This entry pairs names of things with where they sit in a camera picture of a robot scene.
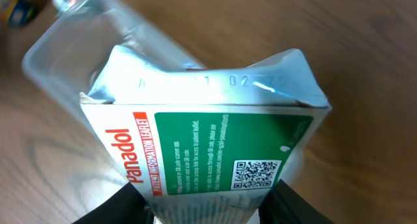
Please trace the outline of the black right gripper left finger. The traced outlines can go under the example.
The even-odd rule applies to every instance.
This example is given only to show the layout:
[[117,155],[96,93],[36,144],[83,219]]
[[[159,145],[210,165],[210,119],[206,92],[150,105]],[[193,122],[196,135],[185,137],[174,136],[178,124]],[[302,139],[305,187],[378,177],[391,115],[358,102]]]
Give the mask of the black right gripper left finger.
[[73,224],[153,224],[153,213],[138,190],[127,183]]

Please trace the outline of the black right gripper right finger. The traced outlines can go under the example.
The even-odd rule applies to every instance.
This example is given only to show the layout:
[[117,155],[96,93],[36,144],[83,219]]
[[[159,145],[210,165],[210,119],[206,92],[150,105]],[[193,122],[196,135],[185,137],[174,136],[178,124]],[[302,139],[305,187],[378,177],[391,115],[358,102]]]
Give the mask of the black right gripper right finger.
[[260,224],[334,224],[283,180],[265,197],[259,207],[259,219]]

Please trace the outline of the white green Panadol box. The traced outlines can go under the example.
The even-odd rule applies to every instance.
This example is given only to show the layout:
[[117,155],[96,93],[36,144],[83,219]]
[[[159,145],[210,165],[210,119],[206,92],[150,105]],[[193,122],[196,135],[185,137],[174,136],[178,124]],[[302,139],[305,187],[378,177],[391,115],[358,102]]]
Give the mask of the white green Panadol box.
[[259,218],[331,108],[299,49],[208,70],[166,68],[124,46],[80,105],[160,223]]

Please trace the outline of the blue Kool Fever box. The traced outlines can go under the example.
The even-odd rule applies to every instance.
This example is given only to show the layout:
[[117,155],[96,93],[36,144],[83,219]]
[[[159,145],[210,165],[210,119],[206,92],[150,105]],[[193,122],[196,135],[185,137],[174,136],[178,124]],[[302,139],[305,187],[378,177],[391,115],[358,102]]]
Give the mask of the blue Kool Fever box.
[[23,27],[39,12],[40,8],[28,0],[1,0],[1,25]]

